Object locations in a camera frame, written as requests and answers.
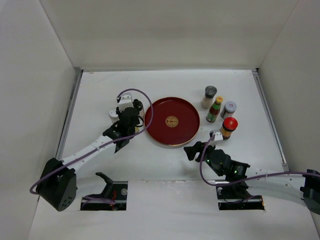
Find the white jar black pump lid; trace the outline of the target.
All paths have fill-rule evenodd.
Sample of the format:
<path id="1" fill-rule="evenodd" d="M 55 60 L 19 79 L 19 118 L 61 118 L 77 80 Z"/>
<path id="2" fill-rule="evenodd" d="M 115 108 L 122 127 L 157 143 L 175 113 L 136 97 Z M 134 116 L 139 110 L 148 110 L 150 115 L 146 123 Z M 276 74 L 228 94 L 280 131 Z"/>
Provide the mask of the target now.
<path id="1" fill-rule="evenodd" d="M 136 109 L 139 110 L 139 115 L 140 115 L 142 118 L 144 118 L 144 116 L 145 116 L 145 110 L 144 110 L 144 105 L 143 105 L 143 103 L 142 103 L 140 100 L 138 100 L 138 99 L 134 99 L 132 104 L 133 104 L 133 107 L 134 107 L 134 108 L 136 108 Z"/>

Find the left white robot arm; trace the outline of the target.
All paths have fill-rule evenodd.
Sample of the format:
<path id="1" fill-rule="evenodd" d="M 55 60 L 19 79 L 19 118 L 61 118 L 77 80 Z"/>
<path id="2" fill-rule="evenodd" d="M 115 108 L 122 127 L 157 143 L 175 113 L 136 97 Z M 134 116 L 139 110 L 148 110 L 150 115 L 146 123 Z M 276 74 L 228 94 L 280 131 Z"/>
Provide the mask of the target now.
<path id="1" fill-rule="evenodd" d="M 74 201 L 77 194 L 77 174 L 85 166 L 92 167 L 99 162 L 99 154 L 111 158 L 137 135 L 140 125 L 140 111 L 127 107 L 118 111 L 119 120 L 113 123 L 102 135 L 79 152 L 58 160 L 47 161 L 39 181 L 35 184 L 35 193 L 47 201 L 58 212 L 64 211 Z"/>

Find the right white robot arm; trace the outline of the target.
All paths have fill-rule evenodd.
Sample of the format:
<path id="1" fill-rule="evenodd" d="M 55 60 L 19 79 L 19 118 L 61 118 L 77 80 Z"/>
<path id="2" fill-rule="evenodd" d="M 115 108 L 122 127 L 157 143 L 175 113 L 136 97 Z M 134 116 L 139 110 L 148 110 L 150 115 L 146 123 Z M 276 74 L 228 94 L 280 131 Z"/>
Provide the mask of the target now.
<path id="1" fill-rule="evenodd" d="M 233 160 L 223 150 L 201 141 L 183 150 L 189 161 L 207 164 L 217 176 L 225 178 L 205 181 L 215 187 L 220 210 L 263 210 L 263 197 L 269 196 L 320 213 L 320 173 L 316 170 L 272 173 Z"/>

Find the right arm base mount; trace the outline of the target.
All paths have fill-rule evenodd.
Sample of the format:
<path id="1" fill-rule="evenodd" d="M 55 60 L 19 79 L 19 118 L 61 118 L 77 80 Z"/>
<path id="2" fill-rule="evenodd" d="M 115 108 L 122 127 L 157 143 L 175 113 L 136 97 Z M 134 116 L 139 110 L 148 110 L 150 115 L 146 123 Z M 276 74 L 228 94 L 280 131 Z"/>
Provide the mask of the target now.
<path id="1" fill-rule="evenodd" d="M 261 195 L 251 195 L 245 183 L 216 187 L 218 208 L 221 211 L 264 210 Z"/>

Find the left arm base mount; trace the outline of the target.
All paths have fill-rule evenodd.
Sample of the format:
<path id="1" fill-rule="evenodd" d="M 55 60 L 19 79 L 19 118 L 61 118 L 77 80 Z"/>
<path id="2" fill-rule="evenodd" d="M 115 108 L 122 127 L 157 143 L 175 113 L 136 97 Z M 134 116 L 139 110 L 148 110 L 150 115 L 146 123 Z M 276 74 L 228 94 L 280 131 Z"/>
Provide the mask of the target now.
<path id="1" fill-rule="evenodd" d="M 81 211 L 125 211 L 127 209 L 127 181 L 113 181 L 102 172 L 97 176 L 105 182 L 105 187 L 99 194 L 90 194 L 81 198 Z"/>

